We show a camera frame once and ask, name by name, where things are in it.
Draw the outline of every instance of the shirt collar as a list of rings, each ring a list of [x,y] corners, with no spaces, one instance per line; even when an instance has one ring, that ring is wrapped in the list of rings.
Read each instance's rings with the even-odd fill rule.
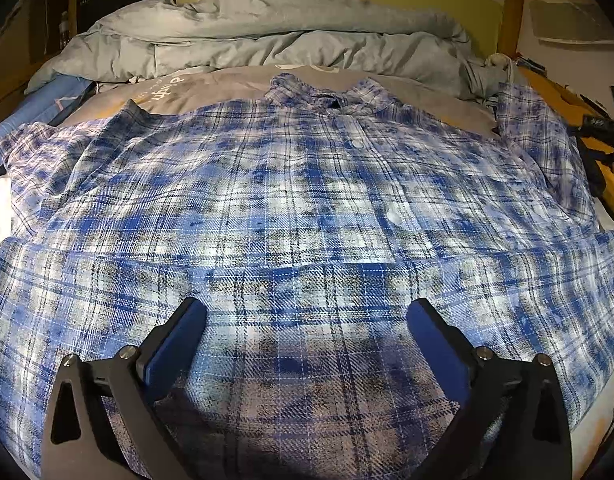
[[[314,88],[287,72],[272,79],[265,97],[280,106],[332,116],[375,114],[398,101],[373,79],[363,79],[345,92],[336,92]]]

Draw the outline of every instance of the gray duvet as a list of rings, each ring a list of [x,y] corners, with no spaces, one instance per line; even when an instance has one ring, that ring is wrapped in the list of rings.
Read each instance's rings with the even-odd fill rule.
[[[512,69],[476,58],[465,30],[433,10],[362,0],[145,0],[71,40],[32,77],[103,82],[150,79],[187,67],[306,64],[414,79],[451,96],[484,100]]]

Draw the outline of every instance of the orange fabric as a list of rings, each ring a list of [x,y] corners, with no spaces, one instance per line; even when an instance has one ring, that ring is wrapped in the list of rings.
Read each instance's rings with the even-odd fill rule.
[[[545,99],[545,102],[551,108],[564,118],[567,124],[580,126],[580,124],[583,123],[584,115],[598,115],[596,111],[587,105],[580,97],[572,94],[566,88],[527,68],[519,67],[519,69],[526,77],[529,85]],[[601,150],[605,153],[611,153],[613,151],[613,148],[597,139],[585,137],[583,138],[583,142],[585,146],[592,150]],[[606,182],[606,188],[602,194],[602,198],[614,212],[614,174],[605,165],[599,162],[597,164]]]

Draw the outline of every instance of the blue plaid shirt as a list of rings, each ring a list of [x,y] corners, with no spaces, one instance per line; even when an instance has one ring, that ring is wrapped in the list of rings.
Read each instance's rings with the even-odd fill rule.
[[[0,141],[0,438],[39,474],[60,359],[139,344],[187,296],[208,326],[157,412],[209,478],[410,473],[458,409],[407,331],[418,297],[474,345],[551,355],[573,428],[614,367],[614,233],[537,94],[502,85],[498,123],[283,74],[257,101],[22,126]]]

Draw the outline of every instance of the bed sheet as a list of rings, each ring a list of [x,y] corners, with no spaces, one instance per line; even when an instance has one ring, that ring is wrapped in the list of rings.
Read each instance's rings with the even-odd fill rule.
[[[152,114],[183,114],[231,99],[259,99],[269,90],[271,79],[282,72],[293,73],[316,88],[334,91],[347,90],[371,77],[402,102],[425,110],[452,126],[484,136],[490,136],[496,126],[487,108],[431,90],[413,79],[307,65],[226,68],[209,74],[191,68],[136,84],[101,84],[103,91],[85,102],[62,124],[69,126],[109,117],[128,99]]]

